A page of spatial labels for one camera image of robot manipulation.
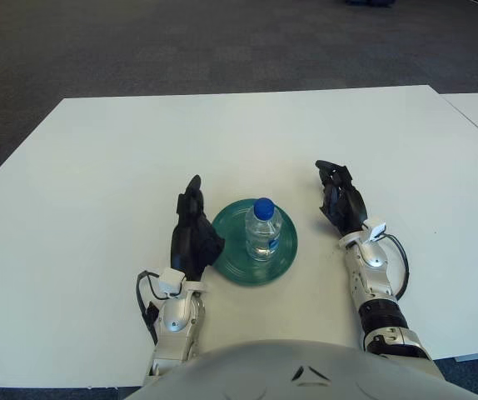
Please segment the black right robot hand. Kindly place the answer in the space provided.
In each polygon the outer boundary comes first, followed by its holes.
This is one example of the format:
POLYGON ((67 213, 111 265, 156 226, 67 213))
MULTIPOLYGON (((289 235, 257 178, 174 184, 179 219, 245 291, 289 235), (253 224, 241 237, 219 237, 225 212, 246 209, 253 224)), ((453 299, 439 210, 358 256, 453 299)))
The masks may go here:
POLYGON ((367 220, 366 205, 347 167, 323 160, 317 160, 315 165, 323 186, 321 212, 342 237, 360 231, 367 220))

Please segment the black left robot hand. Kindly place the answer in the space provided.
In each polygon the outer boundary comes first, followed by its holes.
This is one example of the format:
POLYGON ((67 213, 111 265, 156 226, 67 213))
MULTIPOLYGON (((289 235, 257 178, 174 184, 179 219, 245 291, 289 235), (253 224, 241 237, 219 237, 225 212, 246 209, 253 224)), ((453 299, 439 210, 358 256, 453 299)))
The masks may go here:
POLYGON ((202 180, 195 175, 177 199, 178 222, 172 232, 171 268, 199 282, 206 266, 212 265, 225 247, 204 213, 202 180))

